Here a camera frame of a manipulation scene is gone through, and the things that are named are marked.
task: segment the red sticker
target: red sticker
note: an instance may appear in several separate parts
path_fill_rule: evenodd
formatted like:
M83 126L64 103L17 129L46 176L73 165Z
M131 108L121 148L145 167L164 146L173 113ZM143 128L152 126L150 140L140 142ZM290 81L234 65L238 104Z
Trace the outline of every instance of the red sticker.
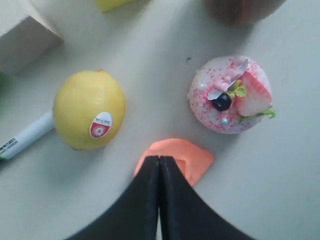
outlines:
M91 123L90 135L94 139L102 138L112 126L112 116L109 112L99 113Z

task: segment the white box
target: white box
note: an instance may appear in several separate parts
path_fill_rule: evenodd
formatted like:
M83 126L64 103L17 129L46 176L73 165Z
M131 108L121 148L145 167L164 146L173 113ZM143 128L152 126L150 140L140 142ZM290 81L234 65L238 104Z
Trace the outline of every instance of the white box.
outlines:
M0 0L0 72L16 74L62 42L29 0Z

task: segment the white table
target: white table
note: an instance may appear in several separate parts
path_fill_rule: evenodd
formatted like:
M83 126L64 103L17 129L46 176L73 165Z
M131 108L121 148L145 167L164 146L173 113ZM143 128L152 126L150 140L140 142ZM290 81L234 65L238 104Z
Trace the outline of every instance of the white table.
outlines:
M110 72L124 88L127 114L105 148L73 151L53 131L2 169L1 240L74 234L122 193L140 154L170 137L214 154L195 189L232 224L259 240L320 239L319 1L288 0L243 28L217 23L199 0L137 2L107 14L94 0L36 3L65 43L1 86L0 141L48 111L81 70ZM207 130L186 99L195 71L227 54L261 63L278 111L237 136Z

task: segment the black object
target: black object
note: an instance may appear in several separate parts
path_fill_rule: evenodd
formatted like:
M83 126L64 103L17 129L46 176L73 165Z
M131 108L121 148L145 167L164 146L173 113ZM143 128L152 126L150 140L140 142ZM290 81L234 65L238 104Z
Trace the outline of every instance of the black object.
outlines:
M212 103L216 110L223 112L230 108L232 99L228 94L222 93L217 99L212 100Z
M147 157L121 197L68 240L253 240L197 195L172 157Z

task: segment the yellow object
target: yellow object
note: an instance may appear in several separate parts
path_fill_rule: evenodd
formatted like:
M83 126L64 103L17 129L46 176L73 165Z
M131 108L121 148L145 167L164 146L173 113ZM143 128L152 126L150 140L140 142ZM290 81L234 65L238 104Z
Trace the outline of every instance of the yellow object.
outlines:
M77 150L107 144L118 132L126 112L119 84L104 70L81 71L58 91L53 106L55 129Z
M96 0L96 4L102 12L107 12L121 5L135 1L137 0Z

